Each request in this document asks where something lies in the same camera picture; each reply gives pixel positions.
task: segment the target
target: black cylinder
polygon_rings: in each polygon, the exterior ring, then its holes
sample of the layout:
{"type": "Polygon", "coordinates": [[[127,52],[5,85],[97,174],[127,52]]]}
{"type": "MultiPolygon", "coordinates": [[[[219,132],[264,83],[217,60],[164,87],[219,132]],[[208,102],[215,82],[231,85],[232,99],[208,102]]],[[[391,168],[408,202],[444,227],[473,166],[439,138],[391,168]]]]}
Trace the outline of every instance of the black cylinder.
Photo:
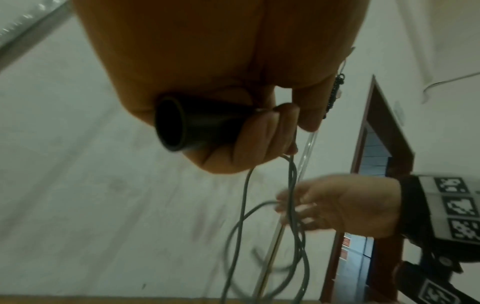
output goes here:
{"type": "Polygon", "coordinates": [[[252,106],[166,95],[155,110],[155,129],[170,151],[233,143],[245,120],[257,110],[252,106]]]}

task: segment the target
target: hand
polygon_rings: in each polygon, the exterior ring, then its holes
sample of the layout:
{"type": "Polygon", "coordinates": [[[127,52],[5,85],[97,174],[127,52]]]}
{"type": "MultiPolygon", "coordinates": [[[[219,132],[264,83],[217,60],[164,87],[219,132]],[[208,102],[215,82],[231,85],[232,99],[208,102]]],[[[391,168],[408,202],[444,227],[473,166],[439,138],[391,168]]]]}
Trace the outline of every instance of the hand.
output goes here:
{"type": "Polygon", "coordinates": [[[74,0],[100,60],[130,113],[154,123],[165,93],[253,105],[231,145],[185,155],[212,173],[236,173],[296,152],[297,125],[315,131],[338,67],[369,0],[74,0]],[[293,88],[275,107],[274,87],[293,88]]]}
{"type": "MultiPolygon", "coordinates": [[[[277,195],[277,212],[285,212],[288,191],[277,195]]],[[[400,217],[400,183],[366,175],[330,175],[296,185],[294,199],[305,230],[334,229],[374,238],[394,234],[400,217]]]]}

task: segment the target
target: door frame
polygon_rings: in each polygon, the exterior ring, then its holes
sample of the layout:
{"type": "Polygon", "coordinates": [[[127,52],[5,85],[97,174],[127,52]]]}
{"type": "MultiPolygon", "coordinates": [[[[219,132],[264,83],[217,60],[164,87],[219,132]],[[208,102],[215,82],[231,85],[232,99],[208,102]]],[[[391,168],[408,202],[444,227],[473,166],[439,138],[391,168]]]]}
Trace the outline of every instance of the door frame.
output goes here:
{"type": "MultiPolygon", "coordinates": [[[[397,124],[392,110],[372,76],[370,90],[366,101],[365,111],[361,121],[358,140],[351,165],[351,173],[358,173],[362,161],[366,140],[366,126],[369,124],[380,141],[389,151],[386,176],[399,178],[408,175],[414,164],[414,153],[408,144],[402,129],[397,124]]],[[[320,301],[330,303],[335,286],[335,277],[339,265],[344,233],[337,232],[333,241],[330,260],[325,273],[325,280],[321,291],[320,301]]],[[[394,285],[392,273],[402,260],[404,240],[401,236],[393,236],[374,241],[370,260],[365,301],[385,302],[396,301],[398,291],[394,285]]]]}

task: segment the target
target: black and white pattern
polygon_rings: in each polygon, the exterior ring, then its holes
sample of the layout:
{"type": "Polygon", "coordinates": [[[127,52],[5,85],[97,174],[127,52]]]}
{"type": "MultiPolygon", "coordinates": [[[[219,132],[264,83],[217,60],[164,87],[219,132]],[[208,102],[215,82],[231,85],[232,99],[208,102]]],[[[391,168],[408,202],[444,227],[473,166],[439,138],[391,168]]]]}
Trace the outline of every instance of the black and white pattern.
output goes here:
{"type": "Polygon", "coordinates": [[[469,193],[467,185],[460,177],[435,177],[433,179],[441,193],[469,193]]]}
{"type": "Polygon", "coordinates": [[[442,196],[441,199],[448,215],[479,217],[479,211],[472,197],[442,196]]]}
{"type": "Polygon", "coordinates": [[[460,304],[460,299],[450,291],[425,280],[418,297],[428,304],[460,304]]]}
{"type": "Polygon", "coordinates": [[[480,221],[474,219],[448,218],[453,239],[480,244],[480,221]]]}

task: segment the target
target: doorway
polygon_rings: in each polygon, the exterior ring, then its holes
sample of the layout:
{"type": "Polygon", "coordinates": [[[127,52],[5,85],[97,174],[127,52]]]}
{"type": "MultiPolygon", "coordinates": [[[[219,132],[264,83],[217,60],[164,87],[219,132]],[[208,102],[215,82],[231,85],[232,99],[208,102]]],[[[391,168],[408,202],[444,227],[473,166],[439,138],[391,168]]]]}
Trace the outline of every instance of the doorway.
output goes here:
{"type": "MultiPolygon", "coordinates": [[[[398,178],[412,171],[413,162],[414,154],[373,77],[351,172],[398,178]]],[[[337,232],[320,301],[396,301],[392,273],[402,251],[399,236],[373,240],[337,232]]]]}

